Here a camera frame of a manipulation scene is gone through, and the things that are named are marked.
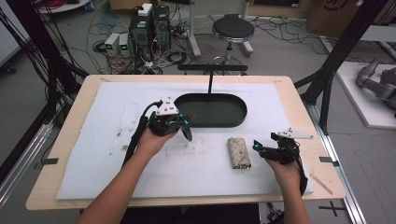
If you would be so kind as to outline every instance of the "white mat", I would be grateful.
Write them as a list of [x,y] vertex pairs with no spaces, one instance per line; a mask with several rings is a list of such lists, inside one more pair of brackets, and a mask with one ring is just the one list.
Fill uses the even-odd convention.
[[[372,91],[361,89],[356,85],[358,73],[366,65],[366,63],[343,63],[338,69],[341,83],[367,127],[396,129],[396,118],[394,118],[396,111],[387,107]],[[379,82],[382,72],[394,66],[380,64],[371,79]]]
[[[206,91],[207,84],[103,83],[67,163],[57,199],[92,199],[103,190],[120,170],[146,106],[168,96],[176,100],[184,93]],[[273,171],[252,149],[253,139],[276,147],[270,132],[289,128],[274,85],[214,83],[213,92],[242,98],[247,104],[245,121],[228,129],[194,128],[192,142],[179,132],[148,164],[133,197],[280,194]],[[252,168],[244,174],[232,169],[230,137],[246,139]],[[313,192],[311,182],[306,192]]]

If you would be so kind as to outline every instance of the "forearm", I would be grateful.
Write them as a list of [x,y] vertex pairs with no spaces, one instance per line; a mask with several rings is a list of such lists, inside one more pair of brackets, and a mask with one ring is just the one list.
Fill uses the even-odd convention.
[[298,188],[281,188],[285,204],[285,224],[311,223]]
[[81,215],[78,223],[120,223],[150,157],[137,151]]

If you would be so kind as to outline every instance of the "human arm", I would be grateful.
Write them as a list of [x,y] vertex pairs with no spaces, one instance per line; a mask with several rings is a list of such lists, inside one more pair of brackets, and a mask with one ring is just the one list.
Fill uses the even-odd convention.
[[306,213],[300,194],[300,169],[294,161],[282,165],[276,161],[266,160],[274,170],[276,181],[280,186],[285,204],[285,224],[311,223]]
[[120,223],[137,182],[151,158],[175,133],[160,137],[146,129],[129,159],[107,187],[82,213],[77,223]]

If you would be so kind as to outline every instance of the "person's left arm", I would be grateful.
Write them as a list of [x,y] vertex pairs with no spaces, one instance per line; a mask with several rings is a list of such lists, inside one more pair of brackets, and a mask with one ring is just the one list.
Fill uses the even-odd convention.
[[146,165],[174,135],[159,137],[146,129],[134,155],[92,201],[77,223],[120,223]]

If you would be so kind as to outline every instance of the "wooden table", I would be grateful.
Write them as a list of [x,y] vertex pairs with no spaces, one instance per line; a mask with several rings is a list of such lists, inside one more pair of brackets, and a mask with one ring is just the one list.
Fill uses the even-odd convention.
[[[73,107],[54,143],[49,158],[59,158],[54,165],[45,165],[35,186],[27,200],[29,210],[86,208],[91,200],[56,200],[61,186],[66,164],[79,132],[87,117],[98,88],[102,82],[183,82],[207,83],[207,76],[110,76],[92,75],[85,79]],[[305,200],[341,199],[346,191],[331,162],[321,162],[319,157],[328,157],[321,143],[316,129],[305,110],[300,96],[288,77],[267,76],[219,76],[214,82],[224,83],[273,83],[279,99],[284,107],[290,126],[303,133],[314,135],[313,140],[299,139],[304,145],[301,148],[302,157],[307,161],[305,174],[313,180],[315,192],[306,194]],[[210,204],[210,203],[253,203],[282,201],[279,195],[262,196],[227,196],[227,197],[183,197],[183,198],[151,198],[132,199],[131,206],[157,206],[182,204]]]

